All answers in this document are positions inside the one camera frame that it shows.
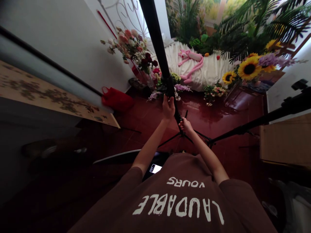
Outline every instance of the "smartphone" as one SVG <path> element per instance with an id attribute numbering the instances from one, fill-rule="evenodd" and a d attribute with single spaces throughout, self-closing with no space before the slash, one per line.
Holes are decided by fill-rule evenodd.
<path id="1" fill-rule="evenodd" d="M 158 171 L 160 171 L 161 170 L 161 166 L 158 166 L 158 165 L 156 165 L 156 164 L 153 164 L 152 166 L 151 166 L 151 168 L 150 168 L 150 172 L 152 172 L 152 173 L 157 173 Z"/>

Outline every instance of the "red bag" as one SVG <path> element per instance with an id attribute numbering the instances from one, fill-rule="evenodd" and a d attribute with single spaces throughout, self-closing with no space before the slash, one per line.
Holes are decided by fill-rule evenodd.
<path id="1" fill-rule="evenodd" d="M 113 87 L 107 88 L 102 87 L 103 95 L 101 101 L 103 105 L 111 107 L 113 110 L 119 112 L 126 112 L 129 108 L 134 105 L 134 100 L 129 95 L 114 89 Z"/>

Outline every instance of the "flower bouquet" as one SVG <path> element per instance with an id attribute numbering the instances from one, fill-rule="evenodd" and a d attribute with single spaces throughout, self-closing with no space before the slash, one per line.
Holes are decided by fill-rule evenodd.
<path id="1" fill-rule="evenodd" d="M 157 61 L 153 61 L 150 53 L 147 52 L 147 41 L 137 33 L 136 30 L 125 30 L 117 27 L 118 41 L 113 39 L 108 41 L 101 40 L 102 44 L 110 44 L 107 48 L 108 53 L 115 54 L 115 49 L 122 53 L 123 62 L 129 64 L 127 59 L 131 59 L 140 71 L 144 71 L 146 74 L 150 74 L 150 67 L 158 66 Z M 154 84 L 150 83 L 152 80 L 147 80 L 149 87 L 153 87 Z"/>
<path id="2" fill-rule="evenodd" d="M 181 85 L 181 77 L 176 73 L 171 73 L 173 77 L 174 89 L 175 89 L 175 98 L 177 101 L 181 100 L 181 97 L 178 93 L 183 91 L 191 91 L 189 86 Z M 156 90 L 148 98 L 149 101 L 157 99 L 160 95 L 167 94 L 167 83 L 166 80 L 162 77 L 162 72 L 159 68 L 155 68 L 151 74 L 152 79 L 156 83 Z"/>
<path id="3" fill-rule="evenodd" d="M 217 96 L 221 97 L 226 93 L 226 89 L 222 87 L 219 80 L 217 81 L 215 86 L 208 85 L 204 87 L 204 91 L 204 100 L 208 101 L 208 103 L 206 103 L 207 106 L 212 106 L 213 104 L 211 102 L 214 102 Z"/>
<path id="4" fill-rule="evenodd" d="M 267 51 L 276 40 L 271 40 L 266 45 L 265 51 Z M 236 68 L 234 71 L 227 72 L 223 75 L 222 80 L 226 85 L 229 85 L 229 89 L 239 81 L 243 83 L 258 83 L 259 77 L 263 72 L 270 73 L 276 70 L 276 66 L 291 66 L 295 63 L 304 63 L 307 61 L 297 61 L 296 58 L 291 59 L 285 58 L 284 56 L 278 56 L 279 50 L 264 53 L 263 55 L 258 55 L 257 53 L 251 53 L 248 55 L 244 61 L 235 61 L 234 65 Z"/>

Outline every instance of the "hand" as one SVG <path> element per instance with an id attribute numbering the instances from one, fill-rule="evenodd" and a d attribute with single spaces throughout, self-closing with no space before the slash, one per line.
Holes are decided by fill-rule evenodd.
<path id="1" fill-rule="evenodd" d="M 185 133 L 192 133 L 194 132 L 190 121 L 188 121 L 186 118 L 182 118 L 182 121 L 178 124 Z"/>
<path id="2" fill-rule="evenodd" d="M 170 121 L 175 114 L 175 105 L 174 105 L 174 97 L 170 97 L 169 102 L 167 100 L 167 96 L 164 95 L 163 100 L 163 119 Z"/>

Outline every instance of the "pink panther plush toy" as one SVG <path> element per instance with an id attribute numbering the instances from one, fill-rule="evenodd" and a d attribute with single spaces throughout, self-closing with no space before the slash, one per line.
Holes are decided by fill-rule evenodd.
<path id="1" fill-rule="evenodd" d="M 184 59 L 181 63 L 178 64 L 178 66 L 181 66 L 190 58 L 199 62 L 192 68 L 192 70 L 187 75 L 180 76 L 184 80 L 185 84 L 190 83 L 192 81 L 192 73 L 197 71 L 198 69 L 201 69 L 201 67 L 203 66 L 203 56 L 201 54 L 193 53 L 191 52 L 191 50 L 180 50 L 180 53 L 178 55 L 181 56 L 182 59 Z"/>

